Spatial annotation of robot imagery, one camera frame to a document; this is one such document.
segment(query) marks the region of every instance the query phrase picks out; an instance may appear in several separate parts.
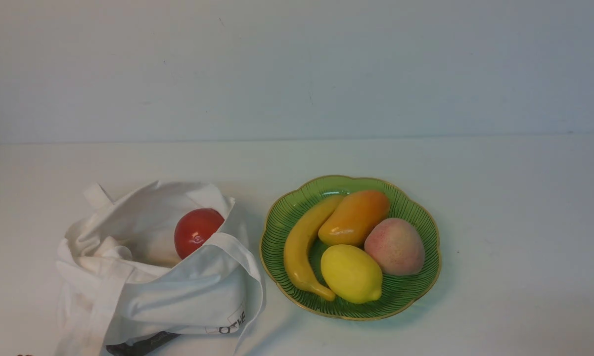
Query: red tomato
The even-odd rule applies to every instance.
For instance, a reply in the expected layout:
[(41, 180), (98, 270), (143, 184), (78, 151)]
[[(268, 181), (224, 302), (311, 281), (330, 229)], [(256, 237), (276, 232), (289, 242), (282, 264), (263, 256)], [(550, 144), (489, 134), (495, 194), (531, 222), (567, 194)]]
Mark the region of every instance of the red tomato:
[(181, 259), (191, 255), (224, 223), (224, 217), (211, 208), (200, 208), (183, 216), (174, 230), (174, 245)]

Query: gold plate rim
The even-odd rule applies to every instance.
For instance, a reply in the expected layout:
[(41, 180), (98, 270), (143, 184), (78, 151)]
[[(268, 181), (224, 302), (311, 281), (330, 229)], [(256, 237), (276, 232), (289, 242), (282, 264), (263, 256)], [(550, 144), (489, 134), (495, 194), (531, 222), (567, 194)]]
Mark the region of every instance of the gold plate rim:
[[(424, 291), (424, 293), (422, 293), (421, 295), (417, 296), (417, 298), (412, 299), (409, 303), (407, 303), (405, 306), (403, 306), (402, 308), (398, 309), (397, 311), (394, 311), (392, 313), (380, 316), (380, 317), (370, 317), (370, 318), (356, 318), (356, 317), (346, 317), (346, 316), (342, 316), (342, 315), (330, 315), (330, 314), (326, 314), (326, 313), (321, 313), (319, 311), (315, 311), (314, 309), (308, 308), (307, 306), (304, 306), (303, 304), (301, 304), (300, 302), (298, 302), (297, 300), (295, 300), (294, 298), (292, 298), (290, 295), (288, 295), (288, 293), (286, 293), (285, 290), (283, 290), (283, 288), (281, 287), (281, 284), (279, 284), (279, 282), (273, 277), (273, 275), (268, 271), (268, 268), (266, 266), (266, 263), (264, 262), (264, 256), (261, 250), (261, 246), (262, 246), (262, 242), (264, 241), (264, 236), (266, 236), (266, 232), (267, 232), (267, 228), (268, 228), (268, 218), (270, 217), (270, 212), (274, 209), (274, 206), (277, 205), (277, 203), (279, 202), (279, 200), (282, 200), (283, 198), (285, 198), (286, 196), (300, 191), (301, 189), (303, 189), (306, 185), (310, 184), (311, 182), (314, 182), (315, 180), (319, 180), (322, 178), (330, 178), (330, 177), (337, 177), (337, 178), (349, 178), (349, 179), (353, 179), (353, 180), (360, 180), (360, 179), (371, 179), (371, 180), (379, 180), (381, 182), (384, 182), (386, 184), (389, 184), (393, 187), (395, 187), (396, 189), (398, 189), (402, 194), (404, 194), (408, 200), (412, 201), (414, 204), (416, 204), (417, 206), (419, 206), (422, 210), (424, 210), (426, 212), (426, 214), (428, 214), (428, 217), (431, 218), (431, 221), (433, 222), (433, 225), (435, 226), (435, 232), (437, 234), (437, 273), (435, 275), (435, 278), (433, 279), (433, 281), (431, 282), (430, 286)], [(311, 180), (309, 180), (308, 182), (305, 182), (304, 184), (302, 184), (298, 189), (295, 189), (293, 191), (287, 192), (286, 194), (284, 194), (283, 196), (279, 197), (277, 200), (274, 201), (274, 203), (270, 206), (270, 209), (268, 209), (268, 213), (266, 215), (266, 220), (264, 221), (264, 230), (261, 234), (261, 238), (259, 239), (259, 260), (261, 261), (261, 264), (264, 268), (264, 270), (266, 271), (266, 274), (270, 277), (270, 279), (273, 280), (273, 282), (276, 284), (277, 288), (279, 288), (279, 291), (281, 291), (283, 293), (284, 296), (286, 296), (286, 298), (288, 298), (291, 302), (293, 302), (294, 304), (296, 304), (297, 306), (301, 307), (302, 309), (306, 309), (307, 311), (309, 311), (310, 313), (314, 313), (317, 315), (321, 315), (323, 317), (328, 317), (328, 318), (339, 318), (342, 320), (351, 320), (351, 321), (374, 321), (374, 320), (383, 320), (384, 318), (388, 318), (388, 317), (392, 317), (398, 313), (401, 313), (403, 311), (405, 311), (405, 309), (409, 308), (410, 306), (412, 306), (412, 304), (414, 304), (417, 300), (419, 300), (419, 298), (422, 298), (426, 295), (426, 293), (428, 293), (428, 291), (430, 291), (433, 286), (435, 286), (435, 283), (437, 282), (437, 279), (440, 276), (440, 273), (442, 272), (442, 252), (440, 250), (440, 230), (437, 227), (437, 224), (435, 223), (435, 219), (433, 218), (433, 216), (431, 215), (431, 213), (422, 205), (420, 205), (419, 203), (417, 203), (417, 201), (414, 201), (413, 199), (411, 199), (407, 193), (405, 193), (405, 191), (403, 191), (402, 189), (400, 189), (400, 187), (398, 187), (395, 184), (392, 184), (391, 182), (388, 182), (384, 179), (380, 179), (380, 178), (372, 178), (372, 177), (351, 177), (351, 176), (344, 176), (342, 174), (328, 174), (326, 176), (320, 176), (317, 178), (313, 178)]]

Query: white tote bag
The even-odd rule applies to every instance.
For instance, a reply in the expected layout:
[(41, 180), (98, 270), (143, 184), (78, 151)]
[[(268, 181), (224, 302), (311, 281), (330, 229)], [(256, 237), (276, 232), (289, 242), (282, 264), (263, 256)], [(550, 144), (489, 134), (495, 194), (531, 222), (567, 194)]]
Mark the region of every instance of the white tote bag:
[[(226, 334), (243, 325), (236, 351), (265, 291), (235, 200), (189, 182), (154, 182), (114, 202), (97, 184), (84, 194), (95, 213), (68, 228), (57, 249), (66, 282), (55, 356), (99, 356), (104, 345), (160, 331)], [(173, 232), (197, 208), (213, 208), (225, 222), (181, 261)]]

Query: green plate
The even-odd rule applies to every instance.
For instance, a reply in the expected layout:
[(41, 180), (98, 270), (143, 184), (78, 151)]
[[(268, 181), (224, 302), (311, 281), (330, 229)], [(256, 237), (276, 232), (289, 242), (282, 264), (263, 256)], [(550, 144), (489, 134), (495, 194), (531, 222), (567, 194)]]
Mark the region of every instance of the green plate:
[[(328, 302), (318, 295), (297, 289), (288, 279), (283, 266), (283, 246), (292, 227), (324, 197), (365, 189), (385, 193), (391, 201), (389, 217), (405, 219), (417, 229), (426, 252), (420, 273), (402, 277), (385, 274), (382, 297), (366, 304), (352, 304), (340, 297)], [(326, 283), (321, 275), (320, 261), (327, 247), (317, 239), (310, 250), (310, 264), (323, 285)], [(400, 188), (384, 180), (345, 176), (319, 177), (279, 198), (268, 212), (259, 243), (259, 255), (268, 275), (292, 302), (312, 313), (346, 320), (379, 320), (400, 313), (431, 289), (442, 266), (440, 235), (433, 217), (425, 208), (409, 199)]]

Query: white table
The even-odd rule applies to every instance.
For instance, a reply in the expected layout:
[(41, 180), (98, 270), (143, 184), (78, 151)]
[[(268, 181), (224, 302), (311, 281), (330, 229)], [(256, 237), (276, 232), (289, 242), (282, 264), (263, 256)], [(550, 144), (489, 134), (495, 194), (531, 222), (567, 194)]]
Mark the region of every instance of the white table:
[[(594, 355), (594, 135), (0, 146), (0, 356), (52, 354), (55, 249), (89, 214), (157, 179), (210, 180), (261, 235), (284, 192), (326, 174), (373, 176), (426, 207), (441, 232), (433, 289), (377, 322), (313, 315), (267, 279), (250, 355)], [(229, 355), (233, 336), (186, 336), (155, 355)]]

